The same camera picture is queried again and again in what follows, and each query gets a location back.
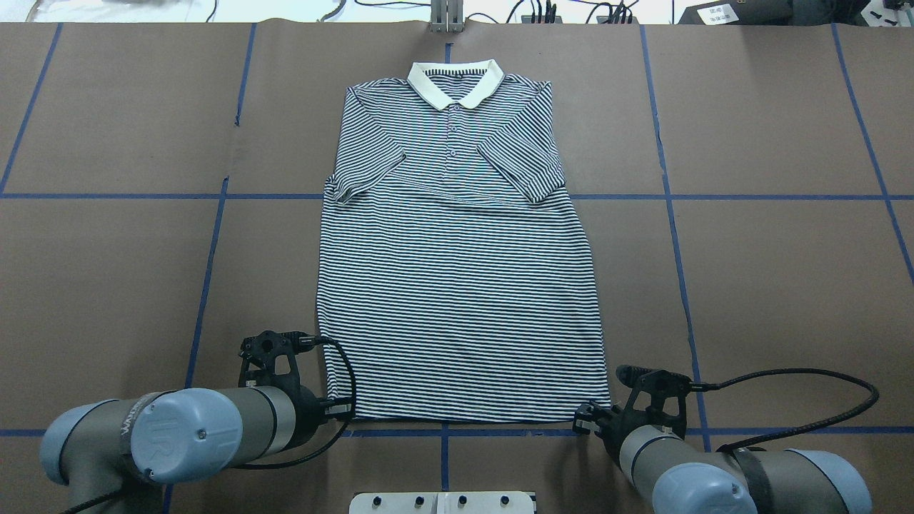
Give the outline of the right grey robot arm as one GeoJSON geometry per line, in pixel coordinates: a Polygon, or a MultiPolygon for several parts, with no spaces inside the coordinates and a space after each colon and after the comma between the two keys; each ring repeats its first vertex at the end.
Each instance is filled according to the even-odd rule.
{"type": "Polygon", "coordinates": [[[656,513],[870,513],[873,501],[854,465],[835,453],[789,448],[770,452],[761,443],[828,428],[864,413],[879,400],[875,385],[819,368],[780,368],[722,383],[699,383],[667,370],[624,365],[615,371],[630,388],[623,405],[582,403],[573,418],[580,435],[596,435],[627,481],[656,513]],[[817,422],[748,437],[699,451],[685,442],[686,398],[754,378],[816,375],[864,388],[854,408],[817,422]]]}

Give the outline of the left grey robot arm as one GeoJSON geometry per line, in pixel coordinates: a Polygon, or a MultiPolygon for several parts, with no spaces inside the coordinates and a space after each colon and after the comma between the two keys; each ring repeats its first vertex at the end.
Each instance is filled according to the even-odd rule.
{"type": "Polygon", "coordinates": [[[278,470],[328,450],[356,414],[355,368],[328,336],[267,330],[243,339],[233,388],[180,388],[78,406],[39,446],[46,477],[69,489],[69,513],[159,513],[164,488],[228,469],[278,470]],[[318,397],[297,355],[334,348],[348,393],[318,397]]]}

